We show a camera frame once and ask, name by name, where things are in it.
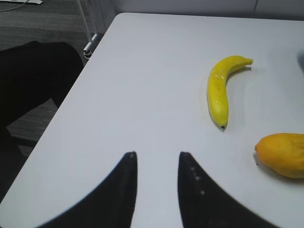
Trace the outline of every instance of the banana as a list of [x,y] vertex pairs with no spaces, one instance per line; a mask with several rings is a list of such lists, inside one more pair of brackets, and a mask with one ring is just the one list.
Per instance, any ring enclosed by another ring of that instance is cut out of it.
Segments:
[[230,56],[219,61],[212,69],[207,88],[209,113],[212,120],[222,129],[228,123],[229,106],[226,82],[229,74],[251,65],[253,59],[242,56]]

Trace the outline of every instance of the yellow mango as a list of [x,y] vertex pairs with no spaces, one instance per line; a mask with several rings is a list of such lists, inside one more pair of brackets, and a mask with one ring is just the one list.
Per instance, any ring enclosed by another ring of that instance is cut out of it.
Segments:
[[261,162],[290,178],[304,178],[304,134],[266,136],[255,146]]

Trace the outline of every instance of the table surface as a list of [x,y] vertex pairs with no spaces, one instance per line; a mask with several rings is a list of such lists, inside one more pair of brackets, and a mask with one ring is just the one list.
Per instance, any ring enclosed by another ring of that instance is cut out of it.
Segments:
[[[303,132],[303,37],[301,21],[118,15],[1,203],[0,226],[52,219],[136,151],[132,227],[180,228],[178,158],[188,151],[253,212],[302,227],[304,181],[256,166],[254,146],[272,133]],[[228,81],[222,132],[206,88],[212,67],[231,55],[254,64]]]

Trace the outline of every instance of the cable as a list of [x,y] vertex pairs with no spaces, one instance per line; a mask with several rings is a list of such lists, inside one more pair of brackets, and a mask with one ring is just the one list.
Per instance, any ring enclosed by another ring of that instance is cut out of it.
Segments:
[[22,4],[19,5],[19,6],[16,6],[16,7],[10,8],[10,9],[0,10],[0,13],[2,13],[2,12],[7,12],[7,11],[11,11],[11,10],[14,10],[14,9],[17,9],[17,8],[23,6],[25,3],[28,3],[28,2],[29,2],[29,0],[26,0],[24,3],[22,3]]

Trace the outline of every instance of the gray carpet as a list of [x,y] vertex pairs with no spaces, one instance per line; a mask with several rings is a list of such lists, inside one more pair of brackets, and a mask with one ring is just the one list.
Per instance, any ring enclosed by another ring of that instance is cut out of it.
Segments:
[[[0,10],[17,5],[0,2]],[[43,0],[41,5],[26,4],[14,11],[0,12],[0,50],[33,40],[65,41],[79,52],[86,63],[83,48],[87,40],[76,1]],[[38,141],[56,110],[54,103],[49,100],[12,123],[8,130],[13,136]],[[29,147],[20,148],[24,155],[32,151]]]

